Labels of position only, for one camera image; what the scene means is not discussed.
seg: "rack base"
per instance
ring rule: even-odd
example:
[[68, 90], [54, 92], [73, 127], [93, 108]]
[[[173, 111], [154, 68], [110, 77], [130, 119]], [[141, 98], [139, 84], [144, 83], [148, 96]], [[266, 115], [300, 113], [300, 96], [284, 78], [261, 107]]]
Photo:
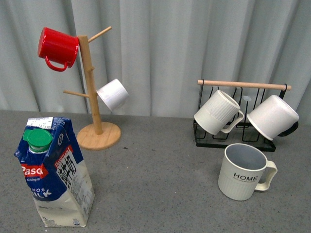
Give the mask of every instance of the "rack base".
[[[218, 135], [213, 136], [202, 129], [195, 120], [193, 121], [193, 130], [197, 147], [224, 149], [233, 143], [245, 143], [259, 149], [260, 151], [274, 152], [276, 150], [272, 141], [264, 138], [262, 135], [258, 135], [258, 132], [254, 127], [249, 127], [248, 124], [242, 122], [237, 124], [237, 126], [230, 132], [230, 135], [219, 133]], [[241, 140], [243, 130], [248, 131], [248, 138], [244, 141]]]
[[110, 122], [102, 122], [103, 133], [95, 134], [94, 124], [85, 126], [77, 135], [79, 146], [87, 150], [103, 150], [116, 144], [121, 138], [121, 129]]

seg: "mug rim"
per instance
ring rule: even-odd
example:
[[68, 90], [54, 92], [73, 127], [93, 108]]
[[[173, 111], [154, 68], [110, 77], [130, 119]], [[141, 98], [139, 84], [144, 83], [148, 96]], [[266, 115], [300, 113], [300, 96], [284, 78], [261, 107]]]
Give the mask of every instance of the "mug rim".
[[[249, 148], [252, 148], [253, 150], [256, 150], [257, 152], [259, 152], [259, 153], [263, 156], [263, 158], [265, 159], [265, 161], [266, 161], [265, 166], [263, 166], [262, 168], [259, 168], [259, 169], [248, 169], [248, 168], [241, 167], [241, 166], [235, 164], [234, 162], [232, 162], [232, 161], [228, 158], [227, 149], [230, 148], [230, 147], [232, 147], [232, 146], [236, 146], [236, 145], [240, 145], [240, 146], [244, 146], [244, 147], [249, 147]], [[251, 145], [244, 144], [244, 143], [233, 143], [233, 144], [228, 145], [228, 146], [225, 148], [225, 157], [226, 157], [227, 161], [229, 161], [234, 167], [239, 168], [239, 169], [244, 170], [244, 171], [258, 172], [258, 171], [264, 170], [264, 169], [267, 167], [267, 165], [268, 165], [268, 159], [267, 159], [267, 157], [264, 155], [264, 153], [263, 153], [261, 150], [257, 149], [256, 147], [253, 147], [253, 146], [251, 146]]]
[[226, 92], [224, 92], [222, 90], [217, 90], [216, 92], [218, 92], [228, 103], [230, 103], [230, 105], [233, 105], [238, 109], [241, 109], [239, 104], [231, 96], [229, 96]]

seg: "wooden mug tree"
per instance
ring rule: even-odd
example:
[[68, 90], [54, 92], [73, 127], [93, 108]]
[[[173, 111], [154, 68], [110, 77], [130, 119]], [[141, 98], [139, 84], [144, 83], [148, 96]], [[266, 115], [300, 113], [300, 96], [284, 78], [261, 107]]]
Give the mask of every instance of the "wooden mug tree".
[[89, 43], [100, 37], [111, 27], [106, 28], [100, 33], [88, 39], [87, 35], [78, 36], [79, 47], [86, 79], [87, 94], [77, 93], [65, 90], [64, 93], [77, 95], [89, 99], [93, 124], [87, 125], [81, 129], [77, 135], [79, 145], [87, 150], [103, 150], [116, 144], [121, 137], [121, 129], [110, 122], [102, 122], [97, 101], [97, 92], [95, 87], [91, 54], [89, 50]]

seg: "wooden base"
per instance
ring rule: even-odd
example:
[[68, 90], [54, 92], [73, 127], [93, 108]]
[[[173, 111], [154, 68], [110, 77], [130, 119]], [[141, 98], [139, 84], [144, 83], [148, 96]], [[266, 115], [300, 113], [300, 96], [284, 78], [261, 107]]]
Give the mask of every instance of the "wooden base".
[[121, 129], [115, 124], [102, 122], [102, 129], [103, 133], [96, 135], [94, 124], [85, 126], [77, 135], [79, 146], [87, 150], [103, 150], [121, 138]]

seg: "cream mug handle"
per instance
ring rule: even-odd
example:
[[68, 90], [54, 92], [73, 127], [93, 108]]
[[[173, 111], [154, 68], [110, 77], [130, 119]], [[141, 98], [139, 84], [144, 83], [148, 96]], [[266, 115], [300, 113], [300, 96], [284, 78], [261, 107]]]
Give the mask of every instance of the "cream mug handle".
[[239, 110], [239, 113], [241, 114], [241, 116], [240, 116], [239, 118], [235, 119], [235, 120], [231, 123], [231, 125], [229, 125], [228, 128], [222, 129], [222, 130], [220, 130], [220, 131], [221, 131], [221, 132], [224, 132], [224, 133], [229, 133], [229, 132], [233, 129], [234, 126], [236, 126], [241, 120], [243, 120], [243, 118], [244, 118], [244, 113], [243, 113], [241, 110]]
[[272, 178], [277, 173], [277, 167], [276, 167], [274, 162], [268, 161], [267, 162], [267, 167], [270, 168], [270, 170], [269, 170], [269, 172], [267, 174], [266, 181], [265, 181], [265, 183], [257, 184], [257, 186], [255, 188], [255, 190], [257, 190], [257, 191], [266, 191], [266, 190], [268, 190], [269, 187], [270, 187], [270, 183], [271, 183]]

